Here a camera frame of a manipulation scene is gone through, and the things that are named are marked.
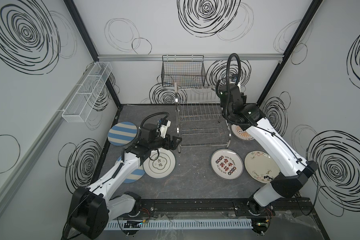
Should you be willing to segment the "red character plate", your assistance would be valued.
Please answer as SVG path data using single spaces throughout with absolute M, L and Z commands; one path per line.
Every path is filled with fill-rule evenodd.
M 224 180 L 235 180 L 244 170 L 240 156 L 229 149 L 215 151 L 211 157 L 211 167 L 213 172 Z

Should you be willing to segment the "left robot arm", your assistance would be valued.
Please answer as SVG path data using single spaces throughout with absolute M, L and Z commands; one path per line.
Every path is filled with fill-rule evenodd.
M 109 221 L 134 212 L 140 199 L 138 195 L 126 192 L 113 198 L 113 194 L 126 178 L 151 156 L 152 151 L 176 150 L 181 142 L 182 138 L 169 134 L 151 141 L 141 138 L 134 140 L 123 150 L 121 161 L 103 177 L 88 187 L 79 187 L 74 191 L 62 238 L 68 240 L 70 230 L 75 229 L 94 240 L 104 231 Z

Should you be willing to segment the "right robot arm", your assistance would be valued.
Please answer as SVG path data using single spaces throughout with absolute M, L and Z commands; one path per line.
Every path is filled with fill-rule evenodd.
M 259 216 L 265 208 L 280 198 L 291 198 L 315 176 L 318 164 L 299 155 L 273 128 L 266 115 L 256 104 L 247 104 L 246 96 L 238 85 L 216 85 L 222 116 L 232 125 L 250 134 L 270 155 L 280 173 L 248 199 L 248 211 Z

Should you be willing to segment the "cream floral plate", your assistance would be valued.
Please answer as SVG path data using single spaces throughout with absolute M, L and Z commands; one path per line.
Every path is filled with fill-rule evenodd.
M 245 157 L 245 168 L 249 175 L 260 183 L 270 183 L 280 173 L 276 162 L 265 152 L 252 151 Z

